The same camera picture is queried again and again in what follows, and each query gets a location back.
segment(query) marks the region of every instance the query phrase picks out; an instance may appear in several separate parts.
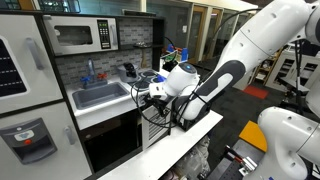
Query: handle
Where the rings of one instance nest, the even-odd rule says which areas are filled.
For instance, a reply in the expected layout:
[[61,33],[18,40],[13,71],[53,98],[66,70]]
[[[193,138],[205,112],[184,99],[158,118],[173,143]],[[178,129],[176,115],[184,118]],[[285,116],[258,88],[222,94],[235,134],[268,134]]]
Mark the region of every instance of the handle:
[[36,64],[36,67],[38,70],[43,70],[44,69],[44,66],[42,65],[41,63],[41,59],[39,57],[39,52],[37,50],[37,45],[36,43],[34,42],[34,40],[30,37],[26,38],[26,41],[27,41],[27,46],[31,52],[31,55],[33,57],[33,60]]
[[115,25],[110,25],[111,30],[112,30],[112,35],[113,35],[113,45],[117,45],[118,44],[118,38],[117,38],[117,31],[116,31],[116,27]]
[[73,145],[76,142],[76,140],[73,137],[71,128],[69,126],[65,127],[64,132],[66,133],[66,135],[68,137],[70,145]]

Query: sink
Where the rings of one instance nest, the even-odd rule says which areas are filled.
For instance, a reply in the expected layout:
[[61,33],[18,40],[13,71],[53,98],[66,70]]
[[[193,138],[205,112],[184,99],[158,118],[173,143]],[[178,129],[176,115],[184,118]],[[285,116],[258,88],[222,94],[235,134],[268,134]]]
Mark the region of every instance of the sink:
[[129,94],[120,83],[115,82],[95,88],[81,90],[72,94],[77,109],[82,110],[109,102]]

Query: stovetop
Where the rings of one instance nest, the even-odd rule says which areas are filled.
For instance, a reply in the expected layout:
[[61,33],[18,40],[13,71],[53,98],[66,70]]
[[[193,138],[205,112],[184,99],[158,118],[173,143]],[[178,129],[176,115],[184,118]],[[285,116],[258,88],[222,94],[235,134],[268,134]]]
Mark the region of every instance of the stovetop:
[[157,74],[153,70],[140,72],[138,73],[139,78],[136,82],[128,83],[130,86],[133,86],[133,89],[139,92],[147,91],[149,89],[150,83],[157,83],[159,82],[157,78]]

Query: ceiling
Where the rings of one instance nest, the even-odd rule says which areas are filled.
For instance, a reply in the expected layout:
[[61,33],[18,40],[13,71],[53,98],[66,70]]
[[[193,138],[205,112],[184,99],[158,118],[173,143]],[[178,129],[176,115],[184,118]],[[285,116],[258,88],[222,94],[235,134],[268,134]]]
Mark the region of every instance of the ceiling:
[[[265,7],[266,5],[268,5],[272,0],[242,0],[251,4],[255,4],[258,5],[259,7]],[[317,0],[305,0],[308,3],[312,3],[315,2]]]

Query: microwave control panel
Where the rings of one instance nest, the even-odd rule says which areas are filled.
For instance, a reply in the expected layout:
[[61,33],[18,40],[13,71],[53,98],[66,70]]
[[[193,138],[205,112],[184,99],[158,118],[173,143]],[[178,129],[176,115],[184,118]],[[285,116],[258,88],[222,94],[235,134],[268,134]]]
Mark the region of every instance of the microwave control panel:
[[109,24],[107,20],[98,20],[101,49],[111,49]]

